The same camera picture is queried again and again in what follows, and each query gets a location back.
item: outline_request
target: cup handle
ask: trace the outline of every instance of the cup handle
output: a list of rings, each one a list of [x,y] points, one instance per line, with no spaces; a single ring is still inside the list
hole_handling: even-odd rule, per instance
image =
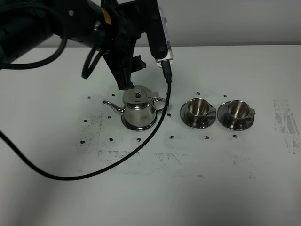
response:
[[[211,114],[215,114],[215,113],[216,113],[216,108],[215,107],[210,107],[207,115],[211,115]]]
[[[166,99],[161,98],[161,97],[156,97],[156,98],[154,98],[154,103],[155,103],[155,102],[158,102],[158,101],[166,102]],[[161,108],[161,109],[159,109],[159,110],[156,110],[156,112],[157,112],[157,114],[159,114],[159,113],[162,113],[163,110],[164,110],[164,108]]]
[[[250,118],[250,117],[252,117],[252,116],[254,116],[255,115],[255,110],[253,109],[253,108],[251,108],[250,109],[250,113],[249,113],[249,115],[247,116],[247,118]]]

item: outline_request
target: teapot spout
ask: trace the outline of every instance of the teapot spout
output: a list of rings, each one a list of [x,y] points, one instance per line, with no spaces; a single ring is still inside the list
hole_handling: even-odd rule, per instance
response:
[[[106,100],[103,101],[103,104],[110,106],[113,109],[113,111],[116,112],[117,114],[123,115],[123,112],[125,110],[124,108],[118,107],[118,106],[114,105],[113,103],[106,101]]]

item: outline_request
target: stainless steel cup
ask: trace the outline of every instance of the stainless steel cup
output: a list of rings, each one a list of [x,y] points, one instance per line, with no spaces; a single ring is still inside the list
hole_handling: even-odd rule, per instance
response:
[[[255,110],[241,100],[233,100],[227,106],[226,117],[233,124],[240,124],[255,115]]]
[[[195,98],[189,101],[187,105],[187,115],[193,122],[203,121],[207,115],[214,114],[216,109],[201,98]]]

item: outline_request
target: teapot handle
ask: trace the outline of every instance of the teapot handle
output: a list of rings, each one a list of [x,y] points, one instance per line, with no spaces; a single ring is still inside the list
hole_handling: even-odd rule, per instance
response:
[[[161,97],[156,97],[156,98],[154,98],[154,103],[155,103],[155,102],[158,102],[158,101],[166,102],[166,99],[161,98]],[[156,112],[157,112],[157,114],[159,114],[159,113],[162,113],[163,110],[164,110],[164,108],[161,108],[161,109],[159,109],[159,110],[156,110]]]

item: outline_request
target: teapot lid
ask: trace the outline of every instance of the teapot lid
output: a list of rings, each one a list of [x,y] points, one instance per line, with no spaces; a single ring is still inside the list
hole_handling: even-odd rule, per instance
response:
[[[126,106],[141,109],[148,106],[155,96],[156,93],[152,93],[149,88],[135,86],[135,88],[125,91],[122,99]]]

